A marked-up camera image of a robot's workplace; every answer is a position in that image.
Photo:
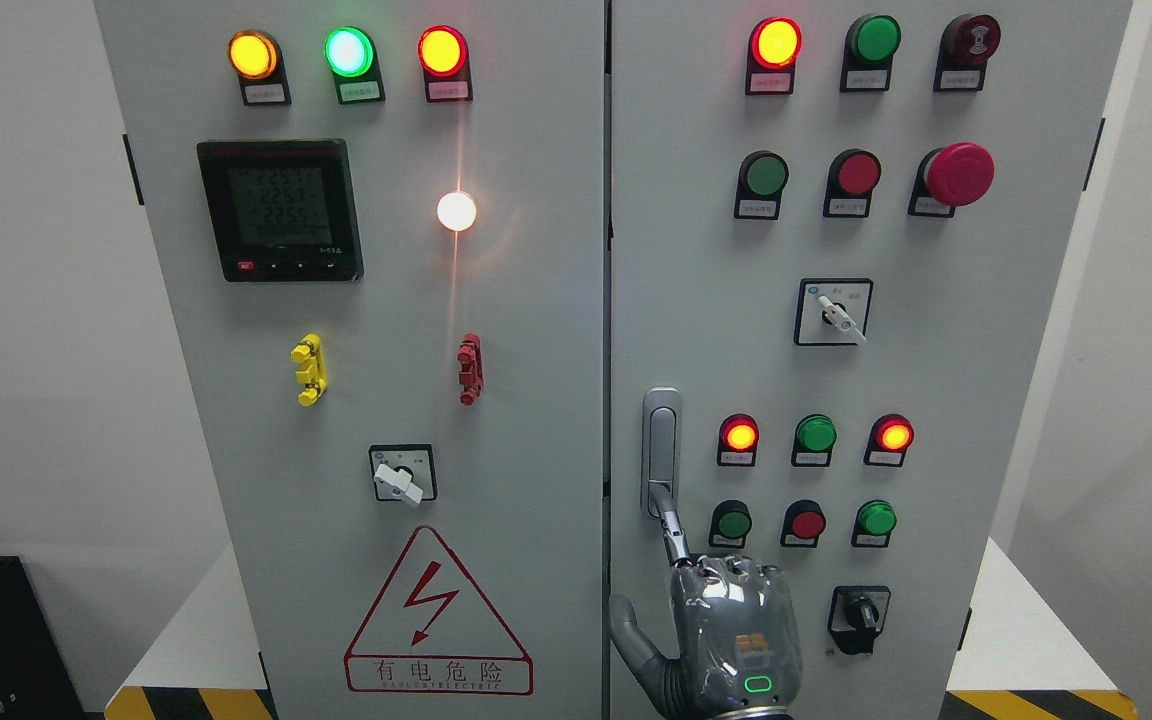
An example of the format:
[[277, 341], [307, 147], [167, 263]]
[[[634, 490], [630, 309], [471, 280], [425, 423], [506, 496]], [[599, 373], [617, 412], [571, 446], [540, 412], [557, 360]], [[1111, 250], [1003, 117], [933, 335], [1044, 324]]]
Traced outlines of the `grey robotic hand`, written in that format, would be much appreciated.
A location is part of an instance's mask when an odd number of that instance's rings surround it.
[[782, 706], [803, 680], [794, 605], [776, 566], [748, 556], [691, 555], [675, 498], [652, 491], [670, 561], [673, 623], [680, 655], [667, 659], [637, 626], [634, 606], [613, 594], [611, 639], [664, 719]]

